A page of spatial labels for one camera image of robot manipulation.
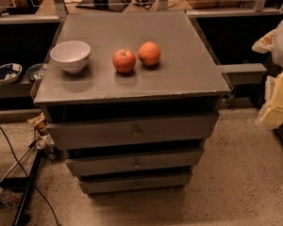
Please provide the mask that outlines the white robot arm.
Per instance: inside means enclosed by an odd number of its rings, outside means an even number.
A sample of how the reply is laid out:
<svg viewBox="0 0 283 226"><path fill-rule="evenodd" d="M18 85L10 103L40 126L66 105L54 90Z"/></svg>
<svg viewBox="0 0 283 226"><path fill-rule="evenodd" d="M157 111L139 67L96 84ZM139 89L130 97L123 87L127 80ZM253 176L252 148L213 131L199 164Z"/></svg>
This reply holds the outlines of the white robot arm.
<svg viewBox="0 0 283 226"><path fill-rule="evenodd" d="M252 50L261 54L270 52L272 62L283 68L283 20L276 29L257 40ZM283 124L283 71L276 77L267 76L264 99L258 123L276 129Z"/></svg>

